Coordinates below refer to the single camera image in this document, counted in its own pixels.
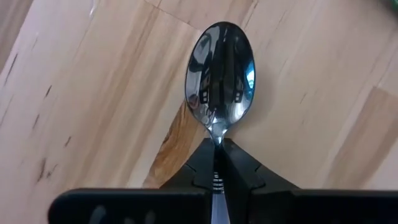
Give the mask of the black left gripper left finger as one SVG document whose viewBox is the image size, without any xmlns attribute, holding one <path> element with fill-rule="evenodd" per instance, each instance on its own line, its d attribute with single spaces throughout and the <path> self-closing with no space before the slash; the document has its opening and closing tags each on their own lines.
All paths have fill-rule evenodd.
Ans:
<svg viewBox="0 0 398 224">
<path fill-rule="evenodd" d="M 158 189 L 79 188 L 60 194 L 49 224 L 210 224 L 214 145 L 209 138 Z"/>
</svg>

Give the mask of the purple-handled silver spoon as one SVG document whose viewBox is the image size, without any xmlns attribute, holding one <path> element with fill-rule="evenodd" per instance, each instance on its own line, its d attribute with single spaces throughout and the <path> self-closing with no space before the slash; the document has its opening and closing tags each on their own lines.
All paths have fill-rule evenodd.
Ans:
<svg viewBox="0 0 398 224">
<path fill-rule="evenodd" d="M 211 224 L 229 224 L 223 180 L 224 137 L 251 107 L 255 84 L 254 55 L 242 28 L 228 21 L 209 26 L 188 61 L 185 99 L 213 143 Z"/>
</svg>

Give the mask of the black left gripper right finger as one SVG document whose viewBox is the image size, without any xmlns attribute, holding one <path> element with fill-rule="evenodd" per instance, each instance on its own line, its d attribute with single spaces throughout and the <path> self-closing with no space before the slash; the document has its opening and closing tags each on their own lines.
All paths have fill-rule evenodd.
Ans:
<svg viewBox="0 0 398 224">
<path fill-rule="evenodd" d="M 398 190 L 301 189 L 225 139 L 232 224 L 398 224 Z"/>
</svg>

